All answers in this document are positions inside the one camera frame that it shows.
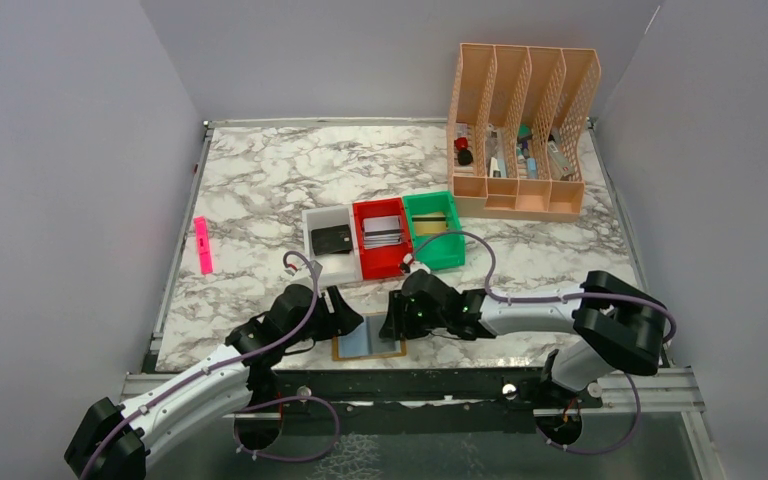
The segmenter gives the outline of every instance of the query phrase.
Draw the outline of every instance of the teal object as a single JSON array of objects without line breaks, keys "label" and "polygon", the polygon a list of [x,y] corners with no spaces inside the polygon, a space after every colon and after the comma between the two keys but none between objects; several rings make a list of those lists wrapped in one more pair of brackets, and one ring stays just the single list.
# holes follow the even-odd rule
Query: teal object
[{"label": "teal object", "polygon": [[[443,212],[448,230],[461,230],[461,220],[455,209],[455,199],[450,192],[406,195],[402,197],[402,203],[405,205],[405,216],[408,220],[414,250],[430,237],[430,235],[421,237],[416,235],[411,220],[414,215]],[[460,267],[466,261],[464,243],[463,235],[446,235],[429,243],[419,252],[416,259],[428,265],[431,270]]]}]

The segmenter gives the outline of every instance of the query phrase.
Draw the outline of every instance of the gray wall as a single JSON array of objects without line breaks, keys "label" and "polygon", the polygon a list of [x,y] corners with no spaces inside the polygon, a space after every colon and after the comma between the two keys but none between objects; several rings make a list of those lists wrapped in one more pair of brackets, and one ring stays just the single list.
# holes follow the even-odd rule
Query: gray wall
[{"label": "gray wall", "polygon": [[136,0],[0,2],[0,479],[139,366],[201,130]]},{"label": "gray wall", "polygon": [[660,0],[142,0],[205,118],[448,112],[460,42],[592,47],[598,112]]},{"label": "gray wall", "polygon": [[667,0],[597,132],[729,478],[768,478],[768,2]]}]

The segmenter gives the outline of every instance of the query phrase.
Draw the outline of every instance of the marble countertop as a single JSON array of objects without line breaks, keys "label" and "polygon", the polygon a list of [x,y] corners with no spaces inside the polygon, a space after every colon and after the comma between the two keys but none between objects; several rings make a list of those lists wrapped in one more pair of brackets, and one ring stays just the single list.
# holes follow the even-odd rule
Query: marble countertop
[{"label": "marble countertop", "polygon": [[[575,223],[462,218],[499,256],[498,291],[522,292],[581,283],[606,270],[636,284],[591,136],[579,142],[587,187]],[[219,128],[213,135],[195,204],[210,224],[214,273],[202,275],[188,235],[157,361],[180,371],[206,357],[237,325],[268,310],[288,282],[281,256],[303,251],[301,211],[361,200],[446,189],[446,134],[441,124]],[[458,288],[482,286],[489,256],[467,241],[466,265],[439,273]],[[340,286],[359,313],[387,309],[401,279]],[[276,368],[446,368],[540,366],[577,337],[516,333],[495,340],[426,337],[404,357],[334,362],[331,342],[285,357]]]}]

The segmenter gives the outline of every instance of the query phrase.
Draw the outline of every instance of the pink marker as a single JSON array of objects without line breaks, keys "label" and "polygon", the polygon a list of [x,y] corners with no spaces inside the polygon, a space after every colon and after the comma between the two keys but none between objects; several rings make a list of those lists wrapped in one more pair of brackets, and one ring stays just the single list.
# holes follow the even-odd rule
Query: pink marker
[{"label": "pink marker", "polygon": [[210,258],[210,242],[208,242],[207,236],[207,220],[204,217],[196,217],[193,219],[193,224],[196,227],[196,250],[199,254],[199,262],[201,262],[201,273],[204,275],[213,273],[213,259]]}]

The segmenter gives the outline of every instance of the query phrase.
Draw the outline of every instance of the robotic arm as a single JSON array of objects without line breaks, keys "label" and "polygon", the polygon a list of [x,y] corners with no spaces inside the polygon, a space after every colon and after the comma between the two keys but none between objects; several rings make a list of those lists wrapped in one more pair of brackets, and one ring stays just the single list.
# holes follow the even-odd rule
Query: robotic arm
[{"label": "robotic arm", "polygon": [[566,332],[582,338],[550,354],[543,395],[569,400],[596,379],[620,370],[649,376],[658,371],[665,315],[640,303],[663,304],[613,275],[592,271],[578,287],[499,299],[484,289],[459,293],[418,270],[390,292],[381,338],[419,338],[445,328],[464,340],[513,332]]},{"label": "robotic arm", "polygon": [[[265,350],[302,322],[314,298],[308,286],[288,286],[268,312],[235,328],[224,345],[157,389],[118,406],[107,398],[96,402],[66,451],[72,471],[82,480],[142,479],[166,452],[207,423],[275,399],[272,367],[288,347],[345,335],[363,321],[336,287],[326,294],[333,310],[320,297],[304,327],[280,346]],[[502,298],[483,289],[458,292],[417,270],[401,290],[390,292],[379,336],[413,339],[435,328],[464,340],[520,331],[577,333],[582,338],[575,345],[549,355],[538,388],[529,393],[544,405],[563,406],[614,370],[657,373],[667,323],[662,310],[657,300],[600,271],[590,272],[579,287]]]}]

